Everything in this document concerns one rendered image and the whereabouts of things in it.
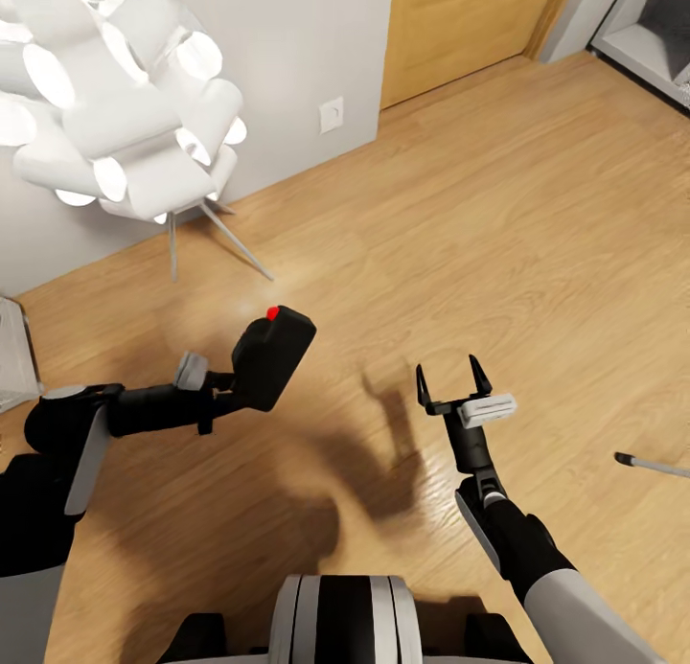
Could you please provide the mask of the digital camera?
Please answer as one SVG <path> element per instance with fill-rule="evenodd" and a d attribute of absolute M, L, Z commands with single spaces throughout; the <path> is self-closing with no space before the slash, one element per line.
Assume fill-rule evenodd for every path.
<path fill-rule="evenodd" d="M 249 323 L 245 340 L 238 334 L 240 342 L 232 348 L 235 380 L 228 392 L 268 391 L 268 399 L 251 407 L 270 411 L 316 336 L 316 327 L 307 315 L 286 306 L 266 304 L 264 312 L 262 319 Z"/>

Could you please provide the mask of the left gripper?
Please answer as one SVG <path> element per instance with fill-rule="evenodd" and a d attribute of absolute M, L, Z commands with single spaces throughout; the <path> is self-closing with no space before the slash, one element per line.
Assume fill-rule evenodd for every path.
<path fill-rule="evenodd" d="M 213 420 L 268 399 L 268 391 L 231 392 L 235 374 L 206 371 L 201 390 L 187 391 L 172 383 L 146 388 L 144 421 L 148 431 L 197 424 L 198 434 L 213 432 Z"/>

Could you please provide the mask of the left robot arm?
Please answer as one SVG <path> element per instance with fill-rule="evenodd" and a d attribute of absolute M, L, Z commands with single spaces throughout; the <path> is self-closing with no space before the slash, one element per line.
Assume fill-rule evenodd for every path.
<path fill-rule="evenodd" d="M 0 474 L 0 664 L 43 664 L 74 527 L 87 509 L 110 437 L 197 424 L 268 399 L 231 392 L 235 374 L 184 352 L 172 383 L 70 385 L 38 397 L 24 423 L 31 454 Z"/>

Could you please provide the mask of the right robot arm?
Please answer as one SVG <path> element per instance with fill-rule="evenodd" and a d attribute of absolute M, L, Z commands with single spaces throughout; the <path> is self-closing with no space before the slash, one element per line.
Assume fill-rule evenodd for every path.
<path fill-rule="evenodd" d="M 503 489 L 482 429 L 517 408 L 492 385 L 469 355 L 476 393 L 432 402 L 421 364 L 417 401 L 428 416 L 444 416 L 459 473 L 471 474 L 455 491 L 459 512 L 504 581 L 510 581 L 553 664 L 670 664 L 595 590 L 555 545 L 533 514 L 524 515 Z"/>

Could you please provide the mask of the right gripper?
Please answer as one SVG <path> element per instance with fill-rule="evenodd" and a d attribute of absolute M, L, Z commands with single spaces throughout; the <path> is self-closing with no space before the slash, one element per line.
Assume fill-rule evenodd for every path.
<path fill-rule="evenodd" d="M 492 385 L 486 374 L 482 370 L 476 356 L 469 355 L 471 360 L 472 373 L 476 382 L 476 393 L 472 393 L 467 399 L 451 402 L 432 402 L 426 387 L 425 375 L 421 364 L 417 365 L 417 401 L 424 406 L 428 416 L 444 416 L 446 429 L 448 430 L 449 442 L 453 449 L 473 449 L 474 447 L 486 444 L 486 435 L 482 425 L 476 427 L 463 427 L 461 417 L 457 414 L 457 408 L 466 401 L 478 400 L 484 396 L 489 396 L 492 392 Z"/>

